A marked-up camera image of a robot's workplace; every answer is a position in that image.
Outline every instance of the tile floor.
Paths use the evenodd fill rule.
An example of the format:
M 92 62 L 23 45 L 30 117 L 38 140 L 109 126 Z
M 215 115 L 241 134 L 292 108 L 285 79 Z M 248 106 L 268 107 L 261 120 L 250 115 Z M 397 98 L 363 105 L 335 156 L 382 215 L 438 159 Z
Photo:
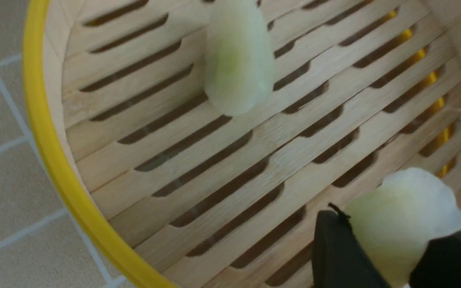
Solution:
M 133 287 L 72 221 L 37 157 L 22 90 L 28 0 L 0 0 L 0 288 Z

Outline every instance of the wooden base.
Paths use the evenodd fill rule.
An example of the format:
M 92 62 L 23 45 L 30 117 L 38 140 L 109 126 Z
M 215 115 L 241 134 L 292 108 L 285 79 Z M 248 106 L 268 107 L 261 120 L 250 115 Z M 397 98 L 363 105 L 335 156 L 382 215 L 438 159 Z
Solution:
M 461 61 L 426 5 L 261 1 L 278 82 L 234 118 L 203 94 L 211 5 L 88 0 L 65 52 L 79 173 L 149 264 L 187 288 L 310 288 L 328 202 L 420 166 L 461 205 Z

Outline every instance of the bamboo steamer basket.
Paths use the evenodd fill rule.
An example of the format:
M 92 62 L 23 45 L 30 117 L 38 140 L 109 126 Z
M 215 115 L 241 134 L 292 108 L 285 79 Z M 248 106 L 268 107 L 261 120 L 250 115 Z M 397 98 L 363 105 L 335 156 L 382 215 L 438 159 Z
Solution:
M 136 286 L 312 287 L 318 211 L 389 173 L 461 208 L 461 1 L 262 0 L 270 100 L 203 94 L 209 0 L 32 0 L 37 146 L 84 231 Z

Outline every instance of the yellow liner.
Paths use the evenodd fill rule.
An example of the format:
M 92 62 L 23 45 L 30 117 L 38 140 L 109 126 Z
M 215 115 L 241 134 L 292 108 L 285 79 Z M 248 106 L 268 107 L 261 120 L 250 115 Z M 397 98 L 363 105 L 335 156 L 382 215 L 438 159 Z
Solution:
M 72 171 L 56 134 L 46 95 L 42 45 L 49 0 L 31 0 L 24 30 L 24 92 L 38 151 L 53 184 L 92 242 L 137 287 L 175 287 L 137 255 L 106 222 Z

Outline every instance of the yellow plastic rim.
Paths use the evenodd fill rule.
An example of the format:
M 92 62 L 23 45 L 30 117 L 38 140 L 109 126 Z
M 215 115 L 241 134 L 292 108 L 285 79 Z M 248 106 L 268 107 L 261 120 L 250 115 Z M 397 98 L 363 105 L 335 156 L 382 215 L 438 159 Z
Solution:
M 93 244 L 133 282 L 143 288 L 174 288 L 148 265 L 108 224 L 86 194 L 64 155 L 49 110 L 42 64 L 42 46 L 49 0 L 31 0 L 28 6 L 22 73 L 31 130 L 47 171 L 66 207 Z

